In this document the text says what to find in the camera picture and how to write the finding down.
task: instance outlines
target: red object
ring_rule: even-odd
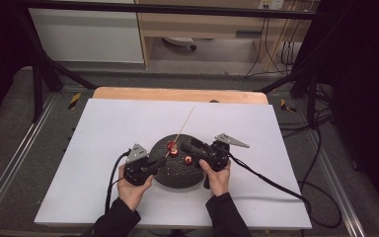
[[[175,142],[175,141],[168,142],[168,145],[166,146],[166,148],[168,148],[169,152],[178,153],[177,142]]]
[[[175,152],[174,152],[174,151],[170,151],[170,152],[169,152],[169,155],[170,155],[171,157],[177,157],[177,156],[178,156],[178,150],[175,150]]]
[[[187,157],[184,159],[184,164],[186,164],[186,166],[190,166],[190,165],[192,165],[192,158],[190,158],[190,156],[187,156]]]

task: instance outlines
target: silver metal plate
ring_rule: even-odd
[[[128,155],[125,163],[130,163],[130,162],[139,160],[139,159],[146,157],[148,155],[149,155],[149,153],[147,153],[146,149],[144,149],[141,145],[135,143],[133,148],[131,148],[130,154]]]
[[[242,147],[249,148],[248,144],[245,144],[240,140],[237,140],[237,139],[235,139],[229,135],[226,135],[225,133],[221,133],[220,135],[216,135],[214,138],[216,140],[227,143],[229,145],[236,145],[236,146],[242,146]]]

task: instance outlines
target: black jacket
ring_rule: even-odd
[[[252,236],[229,193],[212,197],[206,207],[211,217],[214,236]],[[101,216],[94,227],[81,236],[126,237],[140,219],[137,211],[131,211],[121,199],[117,198],[110,211]]]

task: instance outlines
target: hand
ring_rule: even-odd
[[[211,193],[213,195],[219,197],[229,192],[230,160],[227,166],[219,172],[213,171],[210,165],[202,159],[199,160],[199,165],[208,176]]]
[[[134,211],[140,204],[143,198],[144,192],[152,186],[153,175],[147,178],[146,182],[142,186],[134,186],[129,183],[124,177],[124,165],[118,168],[118,178],[120,181],[116,183],[118,189],[118,197],[124,201],[124,203]]]

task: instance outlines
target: white table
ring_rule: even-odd
[[[104,213],[116,158],[139,143],[149,152],[161,138],[178,133],[208,144],[227,133],[250,148],[231,146],[234,156],[299,194],[272,106],[144,100],[91,99],[42,202],[35,223],[91,225]],[[230,193],[250,229],[311,228],[303,202],[266,184],[233,163]],[[112,200],[117,197],[113,189]],[[205,228],[210,191],[202,182],[172,190],[154,181],[138,206],[144,228]]]

